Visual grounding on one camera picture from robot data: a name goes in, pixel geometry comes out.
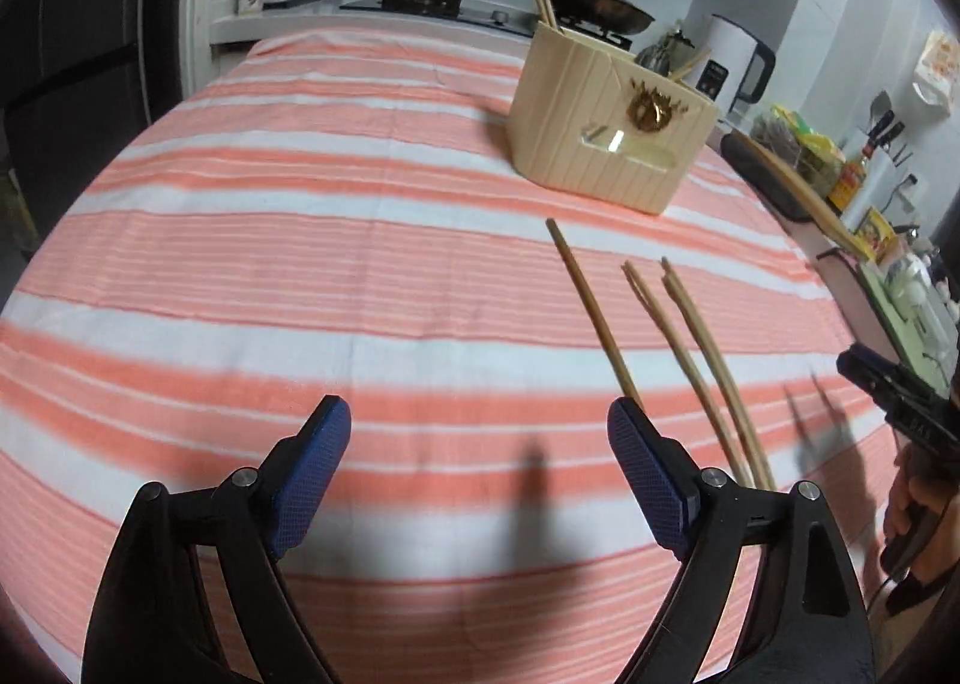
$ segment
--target stovetop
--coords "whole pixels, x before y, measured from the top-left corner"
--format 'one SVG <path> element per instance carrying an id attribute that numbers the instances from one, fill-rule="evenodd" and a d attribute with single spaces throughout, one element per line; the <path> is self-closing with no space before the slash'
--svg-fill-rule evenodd
<path id="1" fill-rule="evenodd" d="M 520 37 L 531 38 L 536 30 L 536 15 L 528 11 L 515 10 L 503 5 L 494 5 L 481 0 L 460 0 L 460 10 L 450 14 L 450 6 L 443 4 L 414 5 L 409 9 L 390 9 L 388 1 L 384 7 L 384 0 L 359 0 L 340 6 L 341 10 L 377 11 L 378 13 L 409 14 L 410 16 L 432 17 L 438 20 L 456 20 L 485 29 L 515 34 Z"/>

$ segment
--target electric kettle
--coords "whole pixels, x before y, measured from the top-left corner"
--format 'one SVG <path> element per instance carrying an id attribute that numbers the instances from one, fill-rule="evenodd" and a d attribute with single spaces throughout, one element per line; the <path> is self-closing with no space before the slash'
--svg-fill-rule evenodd
<path id="1" fill-rule="evenodd" d="M 683 78 L 684 83 L 717 102 L 724 115 L 737 99 L 751 105 L 760 102 L 776 66 L 773 50 L 739 24 L 717 15 L 710 19 L 702 48 L 707 57 Z M 763 62 L 763 70 L 754 88 L 743 91 L 755 58 Z"/>

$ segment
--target striped tablecloth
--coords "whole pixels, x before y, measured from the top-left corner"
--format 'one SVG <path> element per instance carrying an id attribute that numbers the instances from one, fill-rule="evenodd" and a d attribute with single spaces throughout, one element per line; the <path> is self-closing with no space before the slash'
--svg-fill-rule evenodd
<path id="1" fill-rule="evenodd" d="M 613 681 L 677 564 L 608 447 L 618 388 L 547 216 L 654 422 L 725 466 L 619 269 L 632 259 L 681 326 L 659 286 L 672 259 L 779 485 L 822 483 L 875 580 L 893 440 L 836 375 L 851 337 L 829 291 L 709 150 L 659 217 L 518 177 L 504 119 L 523 53 L 377 17 L 263 41 L 47 240 L 0 320 L 0 580 L 74 680 L 136 489 L 214 485 L 336 393 L 352 442 L 283 569 L 344 681 Z M 211 562 L 224 645 L 249 672 Z M 704 670 L 748 596 L 738 579 Z"/>

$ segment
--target hand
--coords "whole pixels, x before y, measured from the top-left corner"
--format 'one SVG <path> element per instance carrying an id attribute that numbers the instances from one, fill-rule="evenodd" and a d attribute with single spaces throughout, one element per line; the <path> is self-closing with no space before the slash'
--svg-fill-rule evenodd
<path id="1" fill-rule="evenodd" d="M 910 566 L 910 572 L 918 581 L 928 584 L 960 560 L 960 499 L 952 483 L 916 476 L 908 478 L 906 465 L 909 464 L 911 452 L 912 447 L 907 446 L 896 456 L 895 464 L 899 465 L 899 471 L 890 487 L 890 502 L 883 518 L 883 534 L 889 541 L 910 530 L 910 517 L 906 513 L 910 502 L 918 502 L 937 516 L 944 516 L 926 548 Z"/>

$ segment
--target black pot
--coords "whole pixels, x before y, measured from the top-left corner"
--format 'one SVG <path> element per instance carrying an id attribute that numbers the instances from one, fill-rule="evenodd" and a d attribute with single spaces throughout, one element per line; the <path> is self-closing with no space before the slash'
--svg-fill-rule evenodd
<path id="1" fill-rule="evenodd" d="M 627 0 L 550 0 L 556 16 L 592 23 L 615 34 L 639 34 L 654 17 Z"/>

